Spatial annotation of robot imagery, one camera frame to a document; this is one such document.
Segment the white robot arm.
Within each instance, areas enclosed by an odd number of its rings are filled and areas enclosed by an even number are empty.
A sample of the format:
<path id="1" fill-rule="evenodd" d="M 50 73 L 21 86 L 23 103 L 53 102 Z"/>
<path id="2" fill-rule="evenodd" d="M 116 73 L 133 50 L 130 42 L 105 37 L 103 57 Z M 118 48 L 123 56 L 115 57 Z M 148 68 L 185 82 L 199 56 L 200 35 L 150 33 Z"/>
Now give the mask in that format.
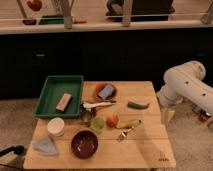
<path id="1" fill-rule="evenodd" d="M 184 99 L 195 104 L 194 111 L 201 122 L 213 116 L 213 87 L 203 82 L 205 75 L 206 69 L 199 61 L 174 66 L 164 73 L 164 85 L 157 92 L 163 124 L 169 123 Z"/>

